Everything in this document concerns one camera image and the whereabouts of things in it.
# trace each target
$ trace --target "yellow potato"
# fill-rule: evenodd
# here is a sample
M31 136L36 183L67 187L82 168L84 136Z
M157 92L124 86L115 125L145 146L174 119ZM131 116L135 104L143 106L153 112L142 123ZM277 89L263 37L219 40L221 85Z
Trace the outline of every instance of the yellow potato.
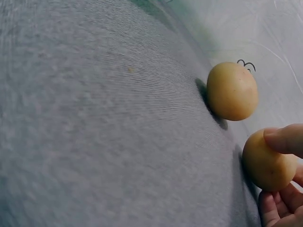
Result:
M263 138L263 131L264 129L255 132L246 141L243 164L257 187L267 192L277 192L294 178L298 158L270 149Z
M207 101L219 117L230 121L246 119L258 105L256 81L245 67L220 63L208 75Z

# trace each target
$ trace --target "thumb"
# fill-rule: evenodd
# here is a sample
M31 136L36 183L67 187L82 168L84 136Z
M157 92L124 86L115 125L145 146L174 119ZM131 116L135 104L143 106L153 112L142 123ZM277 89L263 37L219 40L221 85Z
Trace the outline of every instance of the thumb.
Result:
M281 129L264 129L264 140L273 150L303 158L303 124L291 124Z

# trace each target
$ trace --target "black doodle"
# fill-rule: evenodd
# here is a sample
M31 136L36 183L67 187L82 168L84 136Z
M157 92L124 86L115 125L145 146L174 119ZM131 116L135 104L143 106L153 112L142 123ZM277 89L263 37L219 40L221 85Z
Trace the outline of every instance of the black doodle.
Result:
M251 65L251 66L254 68L254 71L256 71L256 67L254 66L253 63L251 63L251 62L245 63L245 61L242 60L242 59L238 60L237 63L239 64L240 61L243 62L243 66L244 66L244 67L247 66L247 65Z

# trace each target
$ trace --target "gray fabric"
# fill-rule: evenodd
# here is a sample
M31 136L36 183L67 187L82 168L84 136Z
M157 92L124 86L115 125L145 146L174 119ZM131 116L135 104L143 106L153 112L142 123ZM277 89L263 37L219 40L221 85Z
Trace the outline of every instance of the gray fabric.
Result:
M165 4L4 0L0 69L1 227L259 226Z

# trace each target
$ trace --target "hand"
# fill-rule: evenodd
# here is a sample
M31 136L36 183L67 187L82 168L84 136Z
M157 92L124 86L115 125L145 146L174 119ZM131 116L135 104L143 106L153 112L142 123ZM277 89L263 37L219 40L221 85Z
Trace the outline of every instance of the hand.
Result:
M303 158L303 124L266 129L264 139L278 152ZM302 165L298 166L294 181L303 187ZM291 183L279 192L262 191L259 209L265 227L303 227L303 194Z

